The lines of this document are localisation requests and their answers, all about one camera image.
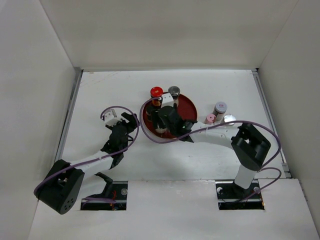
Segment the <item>small dark spice bottle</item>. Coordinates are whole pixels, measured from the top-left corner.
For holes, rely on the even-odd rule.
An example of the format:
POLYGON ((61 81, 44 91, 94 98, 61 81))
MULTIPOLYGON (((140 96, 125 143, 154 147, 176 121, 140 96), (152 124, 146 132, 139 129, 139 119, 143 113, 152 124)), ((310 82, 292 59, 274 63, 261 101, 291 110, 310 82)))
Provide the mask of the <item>small dark spice bottle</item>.
POLYGON ((145 108, 147 120, 152 122, 152 111, 154 110, 153 106, 150 104, 145 108))

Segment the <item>grey lid white shaker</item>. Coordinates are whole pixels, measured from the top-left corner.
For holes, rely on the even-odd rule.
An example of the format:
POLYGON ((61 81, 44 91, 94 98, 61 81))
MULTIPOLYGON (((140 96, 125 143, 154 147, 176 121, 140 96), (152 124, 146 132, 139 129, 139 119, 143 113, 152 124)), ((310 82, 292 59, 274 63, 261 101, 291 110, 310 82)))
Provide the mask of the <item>grey lid white shaker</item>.
POLYGON ((178 106, 179 105, 179 96, 181 93, 181 90, 178 86, 170 86, 168 88, 168 93, 171 94, 172 98, 173 98, 173 102, 178 106))

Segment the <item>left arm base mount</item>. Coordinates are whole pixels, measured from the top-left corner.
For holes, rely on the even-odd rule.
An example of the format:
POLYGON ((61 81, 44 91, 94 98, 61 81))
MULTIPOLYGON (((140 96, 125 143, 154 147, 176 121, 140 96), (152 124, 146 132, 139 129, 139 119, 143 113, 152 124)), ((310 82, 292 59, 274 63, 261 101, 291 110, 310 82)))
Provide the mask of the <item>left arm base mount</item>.
POLYGON ((100 193, 92 194, 81 200, 81 211, 125 211, 127 209, 128 182, 113 181, 102 172, 95 176, 103 179, 105 186, 100 193))

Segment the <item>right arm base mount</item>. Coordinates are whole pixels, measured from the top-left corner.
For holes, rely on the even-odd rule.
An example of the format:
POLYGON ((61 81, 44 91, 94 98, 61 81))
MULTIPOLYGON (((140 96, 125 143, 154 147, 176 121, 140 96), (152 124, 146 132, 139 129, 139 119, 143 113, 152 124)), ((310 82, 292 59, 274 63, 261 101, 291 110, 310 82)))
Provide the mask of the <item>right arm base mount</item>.
POLYGON ((216 181, 215 188, 219 210, 265 209, 257 180, 248 189, 243 189, 232 181, 216 181))

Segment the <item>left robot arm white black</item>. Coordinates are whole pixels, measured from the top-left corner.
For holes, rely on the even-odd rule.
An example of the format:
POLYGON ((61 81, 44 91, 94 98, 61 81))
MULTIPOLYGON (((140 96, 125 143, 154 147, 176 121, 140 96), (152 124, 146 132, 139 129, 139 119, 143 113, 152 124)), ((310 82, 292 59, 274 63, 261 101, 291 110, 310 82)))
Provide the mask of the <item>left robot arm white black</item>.
POLYGON ((124 152, 133 144, 137 136, 130 134, 139 130, 139 121, 135 113, 123 112, 121 118, 111 110, 102 117, 105 126, 111 130, 109 139, 94 155, 74 163, 63 159, 56 161, 44 180, 35 188, 34 196, 48 207, 66 214, 76 203, 82 183, 91 176, 106 179, 95 187, 100 199, 108 199, 112 195, 112 180, 102 171, 115 168, 124 158, 124 152))

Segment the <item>black cap white bottle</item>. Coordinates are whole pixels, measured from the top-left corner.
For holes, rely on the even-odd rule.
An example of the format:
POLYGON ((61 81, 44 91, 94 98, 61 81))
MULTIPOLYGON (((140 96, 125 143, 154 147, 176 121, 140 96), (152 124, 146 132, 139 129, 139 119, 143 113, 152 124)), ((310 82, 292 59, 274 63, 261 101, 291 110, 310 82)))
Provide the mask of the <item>black cap white bottle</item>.
POLYGON ((161 128, 159 125, 155 128, 155 131, 158 133, 158 134, 164 134, 167 129, 166 128, 161 128))

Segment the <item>red lid sauce jar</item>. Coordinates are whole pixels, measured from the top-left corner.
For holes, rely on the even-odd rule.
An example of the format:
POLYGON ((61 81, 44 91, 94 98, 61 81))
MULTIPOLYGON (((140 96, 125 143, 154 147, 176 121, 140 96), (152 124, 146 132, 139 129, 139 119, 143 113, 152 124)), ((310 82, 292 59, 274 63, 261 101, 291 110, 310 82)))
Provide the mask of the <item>red lid sauce jar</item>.
POLYGON ((151 88, 150 90, 150 97, 152 98, 152 105, 154 107, 160 107, 162 104, 162 95, 163 95, 164 91, 161 87, 159 86, 154 86, 153 88, 151 88))

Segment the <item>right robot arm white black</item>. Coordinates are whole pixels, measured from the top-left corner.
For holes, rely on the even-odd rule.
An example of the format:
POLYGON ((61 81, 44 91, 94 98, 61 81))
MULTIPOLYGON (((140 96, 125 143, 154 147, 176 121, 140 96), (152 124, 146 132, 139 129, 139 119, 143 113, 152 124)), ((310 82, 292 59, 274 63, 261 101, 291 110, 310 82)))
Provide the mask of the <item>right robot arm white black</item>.
POLYGON ((271 143, 251 123, 236 126, 215 126, 195 120, 184 120, 177 110, 165 106, 158 110, 157 119, 180 141, 207 143, 232 149, 240 166, 233 181, 232 192, 238 198, 250 192, 250 185, 271 148, 271 143))

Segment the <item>silver lid blue label bottle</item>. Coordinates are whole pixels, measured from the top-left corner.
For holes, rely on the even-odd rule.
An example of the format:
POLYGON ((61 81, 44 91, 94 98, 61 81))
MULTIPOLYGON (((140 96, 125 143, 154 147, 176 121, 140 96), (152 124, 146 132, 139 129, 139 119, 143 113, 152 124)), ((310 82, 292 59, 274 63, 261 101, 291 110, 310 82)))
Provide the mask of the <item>silver lid blue label bottle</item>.
POLYGON ((233 126, 235 124, 236 117, 232 114, 226 114, 223 117, 223 122, 227 123, 229 126, 233 126))

